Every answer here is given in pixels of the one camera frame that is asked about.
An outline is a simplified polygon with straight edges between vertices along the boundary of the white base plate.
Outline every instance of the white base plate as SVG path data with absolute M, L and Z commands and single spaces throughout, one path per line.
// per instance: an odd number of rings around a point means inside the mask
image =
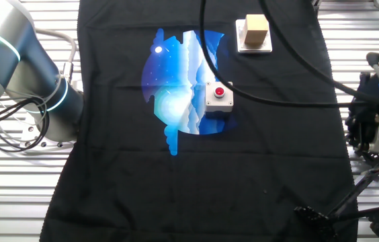
M 247 46 L 242 41 L 242 33 L 243 27 L 245 26 L 245 19 L 236 20 L 236 37 L 237 37 L 237 51 L 240 53 L 251 53 L 251 54 L 259 54 L 259 53 L 270 53 L 273 50 L 273 46 L 271 45 L 271 36 L 270 30 L 267 32 L 267 36 L 265 37 L 264 43 L 261 46 L 253 47 Z

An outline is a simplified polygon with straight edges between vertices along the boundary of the black fabric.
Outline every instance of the black fabric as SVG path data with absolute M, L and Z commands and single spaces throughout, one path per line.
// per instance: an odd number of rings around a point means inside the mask
M 269 1 L 297 51 L 331 75 L 310 1 Z M 198 29 L 199 1 L 81 0 L 79 46 L 85 109 L 42 229 L 42 242 L 320 241 L 296 206 L 328 213 L 353 187 L 338 109 L 279 108 L 235 97 L 234 128 L 179 132 L 145 102 L 142 70 L 158 29 L 165 39 Z M 261 97 L 336 102 L 335 90 L 299 65 L 272 33 L 269 55 L 237 53 L 235 20 L 256 0 L 209 0 L 206 29 L 224 35 L 218 69 Z M 356 241 L 357 222 L 336 227 Z

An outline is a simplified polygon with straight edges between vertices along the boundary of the white glowing light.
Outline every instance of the white glowing light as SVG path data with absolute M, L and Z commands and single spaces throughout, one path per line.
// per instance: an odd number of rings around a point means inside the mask
M 13 47 L 13 45 L 11 45 L 7 40 L 5 40 L 3 37 L 0 36 L 0 42 L 2 42 L 3 44 L 5 44 L 7 47 L 9 47 L 17 56 L 17 60 L 20 61 L 21 60 L 21 55 L 19 54 L 19 52 L 16 50 L 15 47 Z
M 48 112 L 50 112 L 50 111 L 54 110 L 55 108 L 57 108 L 66 99 L 67 93 L 69 92 L 69 84 L 67 82 L 65 82 L 65 83 L 66 83 L 66 90 L 64 91 L 64 95 L 62 96 L 62 98 L 60 99 L 60 101 L 58 101 L 51 108 L 48 108 Z M 39 114 L 40 113 L 40 112 L 33 112 L 33 111 L 28 111 L 28 110 L 27 110 L 27 112 L 30 112 L 30 113 L 33 113 L 33 114 Z

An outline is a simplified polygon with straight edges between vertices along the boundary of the black t-shirt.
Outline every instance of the black t-shirt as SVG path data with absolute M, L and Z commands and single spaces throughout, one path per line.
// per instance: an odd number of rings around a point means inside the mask
M 331 75 L 310 1 L 269 1 L 293 47 Z M 320 241 L 296 206 L 328 213 L 353 187 L 338 109 L 281 108 L 237 95 L 207 118 L 199 1 L 81 0 L 85 108 L 42 242 Z M 210 0 L 209 53 L 235 87 L 288 102 L 336 102 L 333 87 L 273 52 L 237 52 L 255 0 Z M 357 222 L 336 227 L 356 241 Z

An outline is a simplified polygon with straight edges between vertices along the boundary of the black clamp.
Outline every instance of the black clamp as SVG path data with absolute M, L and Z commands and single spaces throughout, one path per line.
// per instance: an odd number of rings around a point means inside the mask
M 315 211 L 311 207 L 297 207 L 294 209 L 297 216 L 303 220 L 311 229 L 317 232 L 319 237 L 325 242 L 336 242 L 337 233 L 333 228 L 333 223 L 329 217 Z

